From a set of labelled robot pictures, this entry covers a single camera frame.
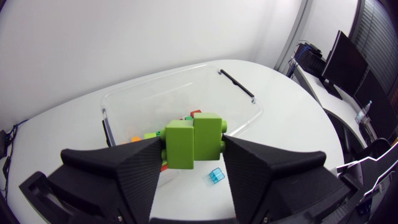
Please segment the green duplo block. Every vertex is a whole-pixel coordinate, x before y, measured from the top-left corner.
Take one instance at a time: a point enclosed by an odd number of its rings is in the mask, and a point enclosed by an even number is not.
[[[221,133],[226,132],[226,122],[214,113],[195,113],[193,118],[194,160],[219,160],[223,145]]]
[[[164,132],[167,167],[193,169],[193,121],[173,120]]]
[[[144,134],[144,139],[154,138],[156,137],[156,133],[147,133]]]

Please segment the white tabletop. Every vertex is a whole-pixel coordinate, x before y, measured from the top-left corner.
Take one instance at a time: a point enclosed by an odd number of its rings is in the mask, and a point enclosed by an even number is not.
[[[327,155],[327,169],[343,164],[340,142],[330,120],[321,106],[298,84],[279,72],[251,62],[219,60],[202,64],[226,70],[263,105],[264,113],[240,138],[297,152],[323,151]],[[37,170],[50,175],[62,164],[62,149],[106,147],[100,99],[107,92],[131,82],[71,100],[30,119],[20,127],[9,173],[8,203],[21,223],[44,221],[24,198],[18,186]],[[220,161],[195,162],[194,170],[184,170],[174,180],[159,187],[151,217],[179,220],[234,217],[228,177],[211,184],[207,176],[217,167],[226,173],[222,158]]]
[[[322,108],[344,122],[345,125],[350,128],[351,132],[355,134],[362,147],[365,148],[367,144],[359,132],[358,124],[354,120],[355,116],[361,110],[354,98],[350,97],[349,94],[337,86],[335,87],[343,100],[329,94],[317,77],[304,71],[301,66],[297,66],[297,69],[303,75],[304,80],[307,82],[314,97],[318,103],[321,104]]]

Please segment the orange block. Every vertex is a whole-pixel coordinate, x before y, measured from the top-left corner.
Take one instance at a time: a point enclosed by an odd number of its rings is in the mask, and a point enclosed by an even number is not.
[[[193,118],[193,114],[194,114],[194,113],[201,113],[201,111],[200,111],[200,110],[192,111],[191,114],[190,114],[192,118]]]
[[[138,136],[134,136],[131,138],[131,142],[136,142],[136,141],[140,141],[141,138],[139,138]]]

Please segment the clear plastic container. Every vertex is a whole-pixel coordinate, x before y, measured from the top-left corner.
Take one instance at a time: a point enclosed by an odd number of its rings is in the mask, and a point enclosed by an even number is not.
[[[138,80],[105,95],[101,107],[111,145],[130,142],[133,136],[143,139],[195,110],[218,114],[227,121],[226,133],[239,135],[262,114],[262,106],[220,70],[202,65]]]

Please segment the blue transparent cube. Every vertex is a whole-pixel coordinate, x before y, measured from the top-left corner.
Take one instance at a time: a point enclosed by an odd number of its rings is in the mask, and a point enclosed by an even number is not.
[[[220,180],[222,180],[222,179],[225,178],[225,176],[224,176],[224,174],[222,173],[222,171],[221,171],[220,168],[217,168],[217,169],[211,171],[210,174],[209,174],[209,176],[210,176],[211,180],[213,181],[213,183],[217,183],[217,182],[219,182]]]

